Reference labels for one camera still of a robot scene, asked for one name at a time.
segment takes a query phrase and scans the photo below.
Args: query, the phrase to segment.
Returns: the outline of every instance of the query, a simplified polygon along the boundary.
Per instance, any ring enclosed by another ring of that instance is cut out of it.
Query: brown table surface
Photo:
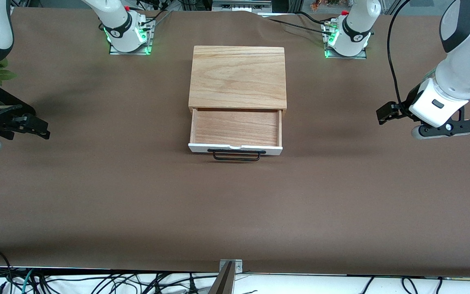
[[[19,77],[3,88],[52,132],[2,139],[0,250],[13,265],[215,271],[240,258],[253,272],[470,275],[470,136],[418,141],[410,119],[377,123],[395,99],[390,17],[364,61],[325,59],[316,33],[246,12],[172,13],[151,56],[108,55],[90,10],[12,20]],[[397,20],[403,97],[445,57],[439,20]],[[194,45],[285,47],[281,156],[189,151]]]

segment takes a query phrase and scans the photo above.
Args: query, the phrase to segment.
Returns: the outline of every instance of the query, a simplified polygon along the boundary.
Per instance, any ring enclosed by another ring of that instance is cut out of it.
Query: wooden drawer box
[[[192,152],[282,152],[284,49],[195,46],[188,106]]]
[[[282,110],[194,108],[193,152],[211,149],[282,152]]]

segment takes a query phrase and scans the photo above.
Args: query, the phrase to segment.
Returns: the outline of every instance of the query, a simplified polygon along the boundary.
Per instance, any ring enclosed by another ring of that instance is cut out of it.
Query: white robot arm
[[[145,24],[146,17],[135,11],[129,11],[120,0],[82,0],[87,3],[99,16],[110,44],[117,51],[131,52],[147,42]],[[13,46],[13,30],[10,20],[10,0],[0,0],[0,60],[5,58]],[[35,110],[21,100],[13,97],[11,101],[3,102],[13,105],[15,109],[6,107],[0,110],[0,136],[11,140],[13,131],[30,132],[44,139],[50,137],[48,124],[35,117]]]
[[[110,43],[120,52],[131,52],[146,43],[146,16],[127,11],[120,0],[82,0],[101,20]]]
[[[378,0],[355,0],[348,15],[332,20],[338,30],[328,45],[342,56],[356,56],[367,46],[371,28],[381,11]]]
[[[146,42],[142,30],[146,17],[136,11],[127,11],[120,0],[82,0],[101,19],[110,43],[121,52],[131,52]],[[0,60],[5,58],[13,46],[13,31],[10,21],[10,0],[0,0]]]
[[[470,120],[463,120],[463,107],[470,99],[470,0],[452,2],[442,16],[440,37],[446,59],[424,77],[405,102],[388,102],[377,110],[381,125],[407,116],[423,122],[412,132],[417,139],[470,134]],[[457,111],[459,120],[452,120]]]

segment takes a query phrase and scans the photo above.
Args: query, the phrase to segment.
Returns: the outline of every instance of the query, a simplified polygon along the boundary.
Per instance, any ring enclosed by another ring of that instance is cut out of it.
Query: wood grain
[[[278,146],[280,110],[198,109],[191,143]]]
[[[194,46],[188,106],[286,109],[284,48]]]

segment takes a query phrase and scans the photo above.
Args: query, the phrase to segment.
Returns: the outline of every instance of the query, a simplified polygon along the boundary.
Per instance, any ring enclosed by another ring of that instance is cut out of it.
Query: metal bracket
[[[219,275],[208,294],[233,294],[235,274],[242,272],[242,259],[221,259],[219,269]]]
[[[219,264],[219,272],[228,262],[235,262],[235,273],[242,274],[242,259],[221,259]]]

